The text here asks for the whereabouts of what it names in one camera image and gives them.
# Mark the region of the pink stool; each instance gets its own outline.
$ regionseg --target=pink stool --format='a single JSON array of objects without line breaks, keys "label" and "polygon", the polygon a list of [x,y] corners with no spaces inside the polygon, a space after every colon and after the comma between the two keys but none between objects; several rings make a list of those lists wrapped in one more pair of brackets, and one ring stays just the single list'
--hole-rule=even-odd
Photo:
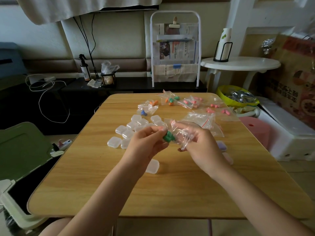
[{"label": "pink stool", "polygon": [[240,117],[239,119],[255,136],[255,138],[257,138],[257,140],[267,149],[271,127],[257,118]]}]

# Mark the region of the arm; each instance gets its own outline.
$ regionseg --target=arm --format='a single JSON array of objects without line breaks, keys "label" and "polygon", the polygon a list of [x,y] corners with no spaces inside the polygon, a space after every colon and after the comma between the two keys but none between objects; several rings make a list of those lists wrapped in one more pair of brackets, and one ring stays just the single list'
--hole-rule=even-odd
[{"label": "arm", "polygon": [[168,146],[162,142],[165,134],[162,127],[137,132],[120,162],[59,235],[107,235],[152,157]]},{"label": "arm", "polygon": [[262,235],[314,235],[304,224],[231,167],[209,130],[180,122],[177,126],[196,136],[194,141],[187,145],[187,151],[195,163],[227,191],[246,218]]}]

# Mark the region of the tile floor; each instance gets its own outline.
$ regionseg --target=tile floor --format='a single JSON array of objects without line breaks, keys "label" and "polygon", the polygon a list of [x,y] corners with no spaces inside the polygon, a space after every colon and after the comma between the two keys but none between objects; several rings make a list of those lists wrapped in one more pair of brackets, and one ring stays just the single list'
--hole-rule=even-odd
[{"label": "tile floor", "polygon": [[[75,139],[76,135],[47,136],[51,143]],[[280,162],[282,167],[303,188],[315,205],[315,161]],[[315,232],[315,215],[304,220]],[[117,222],[117,236],[209,236],[208,220],[196,219],[127,219]],[[255,236],[258,232],[247,220],[212,220],[213,236]],[[0,232],[2,236],[10,236],[4,222],[3,212],[0,213]]]}]

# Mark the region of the stack of paper cups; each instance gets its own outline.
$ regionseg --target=stack of paper cups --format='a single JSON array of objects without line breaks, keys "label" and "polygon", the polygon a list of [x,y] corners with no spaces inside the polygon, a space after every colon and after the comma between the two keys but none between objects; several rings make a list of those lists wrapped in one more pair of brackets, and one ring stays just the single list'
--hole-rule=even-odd
[{"label": "stack of paper cups", "polygon": [[215,55],[215,59],[217,59],[217,60],[226,60],[227,59],[229,52],[230,52],[231,44],[226,44],[224,46],[224,49],[223,49],[223,45],[226,42],[230,42],[231,31],[232,31],[232,28],[224,28],[223,29],[223,32],[221,34],[221,38],[220,38],[220,41],[218,44],[217,53]]}]

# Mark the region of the person's right hand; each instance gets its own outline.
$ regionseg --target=person's right hand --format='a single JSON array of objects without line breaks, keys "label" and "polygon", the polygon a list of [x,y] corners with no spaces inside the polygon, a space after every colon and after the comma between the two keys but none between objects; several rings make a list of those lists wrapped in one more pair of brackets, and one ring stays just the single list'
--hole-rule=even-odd
[{"label": "person's right hand", "polygon": [[210,177],[213,178],[219,170],[230,167],[208,129],[203,129],[192,122],[176,122],[175,126],[195,136],[194,140],[187,144],[186,150]]}]

